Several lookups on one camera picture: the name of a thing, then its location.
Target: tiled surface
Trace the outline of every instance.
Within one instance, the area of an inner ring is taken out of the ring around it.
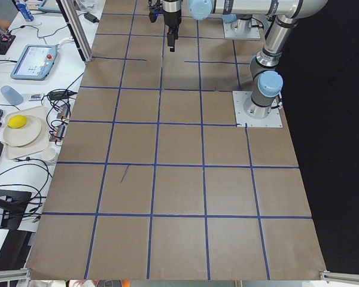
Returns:
[[[283,112],[282,129],[235,126],[231,91],[252,89],[263,42],[224,40],[218,16],[183,17],[170,53],[162,17],[147,14],[146,0],[107,0],[32,277],[317,279],[324,261]]]

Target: blue bottle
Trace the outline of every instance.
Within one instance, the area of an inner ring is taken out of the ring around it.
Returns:
[[[34,20],[34,16],[29,11],[28,6],[24,2],[20,2],[19,0],[16,1],[16,7],[20,11],[20,13],[23,15],[24,19],[27,22],[31,22]]]

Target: black wall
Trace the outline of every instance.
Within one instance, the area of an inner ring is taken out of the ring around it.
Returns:
[[[301,19],[278,71],[327,269],[359,274],[359,0]]]

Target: plate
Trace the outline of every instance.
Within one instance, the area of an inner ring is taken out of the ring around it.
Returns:
[[[3,138],[6,144],[12,146],[23,146],[34,141],[41,132],[41,122],[37,117],[26,116],[25,126],[19,129],[12,129],[6,126],[3,132]]]

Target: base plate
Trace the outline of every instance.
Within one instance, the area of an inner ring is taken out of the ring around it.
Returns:
[[[252,94],[251,91],[233,91],[235,121],[237,127],[282,127],[281,116],[278,109],[272,109],[271,113],[262,120],[249,117],[244,111],[244,103]]]
[[[257,25],[257,21],[251,20],[252,25]],[[251,28],[249,32],[243,31],[241,33],[236,33],[232,27],[231,23],[223,22],[223,32],[225,33],[225,39],[241,39],[241,40],[252,40],[260,41],[261,35],[257,27]]]

